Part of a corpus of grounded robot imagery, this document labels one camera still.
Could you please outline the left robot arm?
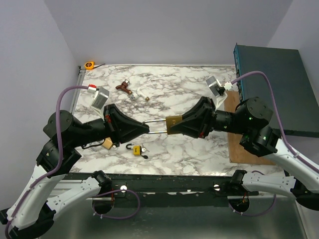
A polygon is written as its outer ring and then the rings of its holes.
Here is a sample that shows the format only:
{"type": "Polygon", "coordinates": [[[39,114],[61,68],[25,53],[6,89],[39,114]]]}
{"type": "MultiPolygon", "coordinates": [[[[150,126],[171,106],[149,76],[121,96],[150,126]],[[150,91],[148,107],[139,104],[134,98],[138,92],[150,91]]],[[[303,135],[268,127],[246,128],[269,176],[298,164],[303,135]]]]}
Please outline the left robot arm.
{"type": "Polygon", "coordinates": [[[35,239],[45,234],[59,216],[78,202],[111,193],[112,180],[95,171],[79,186],[54,198],[54,187],[81,158],[77,147],[110,138],[119,145],[149,133],[149,126],[119,111],[114,105],[104,107],[104,118],[82,123],[70,112],[54,113],[43,131],[50,138],[36,159],[33,174],[12,207],[0,212],[8,239],[35,239]]]}

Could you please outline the yellow black padlock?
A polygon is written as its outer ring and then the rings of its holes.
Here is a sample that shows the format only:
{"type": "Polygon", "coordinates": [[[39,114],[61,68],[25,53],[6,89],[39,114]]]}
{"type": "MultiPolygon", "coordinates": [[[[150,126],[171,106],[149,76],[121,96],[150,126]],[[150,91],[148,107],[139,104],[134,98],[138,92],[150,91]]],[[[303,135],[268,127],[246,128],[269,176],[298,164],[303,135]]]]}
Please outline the yellow black padlock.
{"type": "Polygon", "coordinates": [[[134,156],[141,156],[144,159],[148,159],[149,157],[145,155],[146,152],[142,152],[142,145],[134,145],[133,143],[129,143],[126,145],[127,150],[131,150],[134,156]]]}

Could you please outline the long-shackle brass padlock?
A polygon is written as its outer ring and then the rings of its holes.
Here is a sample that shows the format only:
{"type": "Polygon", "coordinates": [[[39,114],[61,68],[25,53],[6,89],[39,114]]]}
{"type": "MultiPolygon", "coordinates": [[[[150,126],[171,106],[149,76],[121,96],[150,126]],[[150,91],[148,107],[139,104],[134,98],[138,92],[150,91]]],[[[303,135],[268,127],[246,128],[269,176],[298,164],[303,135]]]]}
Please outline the long-shackle brass padlock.
{"type": "Polygon", "coordinates": [[[177,123],[182,121],[182,116],[168,116],[162,119],[150,119],[143,122],[143,124],[150,124],[150,123],[162,123],[164,126],[164,130],[157,130],[157,131],[149,131],[148,134],[179,134],[176,130],[173,130],[172,127],[177,123]]]}

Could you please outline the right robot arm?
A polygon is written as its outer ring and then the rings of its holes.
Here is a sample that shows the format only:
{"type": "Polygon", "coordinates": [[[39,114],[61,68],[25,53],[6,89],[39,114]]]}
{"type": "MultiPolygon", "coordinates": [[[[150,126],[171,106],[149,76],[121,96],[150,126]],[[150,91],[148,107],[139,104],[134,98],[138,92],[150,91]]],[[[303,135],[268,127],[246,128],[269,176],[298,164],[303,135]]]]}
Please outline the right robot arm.
{"type": "Polygon", "coordinates": [[[236,170],[229,183],[235,195],[268,192],[295,199],[302,206],[319,209],[319,167],[291,146],[269,126],[273,115],[258,98],[248,99],[235,112],[216,110],[212,99],[202,97],[170,130],[193,138],[205,138],[212,131],[241,135],[240,145],[250,154],[264,157],[284,169],[288,176],[266,176],[236,170]]]}

